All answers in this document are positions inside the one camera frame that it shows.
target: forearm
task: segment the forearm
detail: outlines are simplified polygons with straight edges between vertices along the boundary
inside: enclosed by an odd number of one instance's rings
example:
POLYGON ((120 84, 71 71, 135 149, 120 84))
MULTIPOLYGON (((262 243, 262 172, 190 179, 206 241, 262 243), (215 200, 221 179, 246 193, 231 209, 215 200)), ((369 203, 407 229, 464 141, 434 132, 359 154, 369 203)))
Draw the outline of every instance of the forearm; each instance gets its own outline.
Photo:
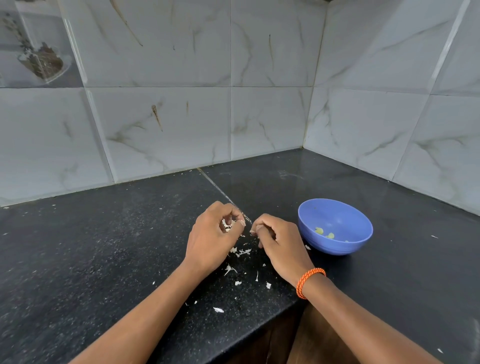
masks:
POLYGON ((310 277, 302 292, 362 364, 440 363, 348 298, 324 276, 310 277))
POLYGON ((144 364, 190 293, 204 278, 182 263, 155 291, 71 364, 144 364))

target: kitchen counter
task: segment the kitchen counter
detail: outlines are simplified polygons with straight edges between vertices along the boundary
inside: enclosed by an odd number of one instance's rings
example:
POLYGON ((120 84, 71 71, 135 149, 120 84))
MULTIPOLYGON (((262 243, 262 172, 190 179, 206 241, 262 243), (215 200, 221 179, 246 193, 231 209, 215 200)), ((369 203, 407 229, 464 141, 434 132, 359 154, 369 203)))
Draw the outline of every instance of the kitchen counter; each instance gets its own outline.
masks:
MULTIPOLYGON (((443 362, 480 360, 480 217, 307 150, 204 171, 252 220, 296 221, 316 197, 364 212, 369 242, 345 257, 311 250, 316 265, 443 362)), ((67 363, 93 342, 182 261, 196 217, 227 202, 216 186, 191 170, 0 209, 0 363, 67 363)), ((193 292, 150 363, 210 363, 299 304, 248 227, 237 247, 250 254, 193 292)))

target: hand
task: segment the hand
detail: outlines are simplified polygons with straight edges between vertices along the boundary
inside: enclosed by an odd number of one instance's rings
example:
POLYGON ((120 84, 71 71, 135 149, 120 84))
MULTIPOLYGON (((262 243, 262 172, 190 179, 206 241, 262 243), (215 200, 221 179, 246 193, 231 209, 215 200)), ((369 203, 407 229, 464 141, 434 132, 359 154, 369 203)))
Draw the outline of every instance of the hand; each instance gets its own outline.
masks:
POLYGON ((214 202, 201 214, 188 237, 184 263, 199 268, 202 278, 208 276, 225 260, 245 228, 245 218, 232 204, 214 202), (222 219, 230 225, 225 231, 222 219))
POLYGON ((255 220, 250 233, 259 237, 259 248, 265 249, 273 268, 292 286, 296 287, 301 276, 315 268, 293 222, 263 214, 255 220))

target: orange bracelet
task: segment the orange bracelet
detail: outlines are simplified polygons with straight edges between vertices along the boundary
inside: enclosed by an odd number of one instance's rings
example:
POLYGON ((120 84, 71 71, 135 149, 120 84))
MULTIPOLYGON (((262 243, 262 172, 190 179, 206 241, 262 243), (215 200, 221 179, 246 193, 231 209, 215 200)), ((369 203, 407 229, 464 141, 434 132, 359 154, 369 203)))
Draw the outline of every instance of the orange bracelet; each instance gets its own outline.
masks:
POLYGON ((307 279, 310 278, 315 273, 322 273, 325 277, 327 276, 327 274, 325 273, 325 271, 323 269, 314 268, 314 269, 310 269, 307 273, 305 273, 303 276, 301 276, 299 282, 297 283, 297 295, 303 300, 307 299, 307 297, 305 297, 301 292, 301 290, 303 288, 303 285, 305 284, 307 279))

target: wall tile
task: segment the wall tile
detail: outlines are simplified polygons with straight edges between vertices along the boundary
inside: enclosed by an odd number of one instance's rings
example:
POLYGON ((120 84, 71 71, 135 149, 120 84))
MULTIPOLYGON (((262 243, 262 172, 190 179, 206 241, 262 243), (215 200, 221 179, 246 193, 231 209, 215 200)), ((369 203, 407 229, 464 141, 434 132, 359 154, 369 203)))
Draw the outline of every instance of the wall tile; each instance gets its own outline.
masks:
POLYGON ((394 181, 480 214, 480 99, 430 96, 394 181))
POLYGON ((302 146, 311 87, 233 87, 232 159, 302 146))
POLYGON ((230 85, 229 0, 60 0, 86 86, 230 85))
POLYGON ((480 1, 471 0, 432 93, 480 96, 480 1))
POLYGON ((229 160, 229 87, 88 93, 116 182, 229 160))
POLYGON ((304 146, 390 180, 427 98, 316 87, 304 146))
POLYGON ((0 6, 0 87, 82 87, 56 1, 0 6))
POLYGON ((232 85, 312 86, 322 0, 232 0, 232 85))
POLYGON ((335 0, 315 85, 428 94, 462 0, 335 0))
POLYGON ((110 183, 84 90, 0 89, 0 110, 0 205, 110 183))

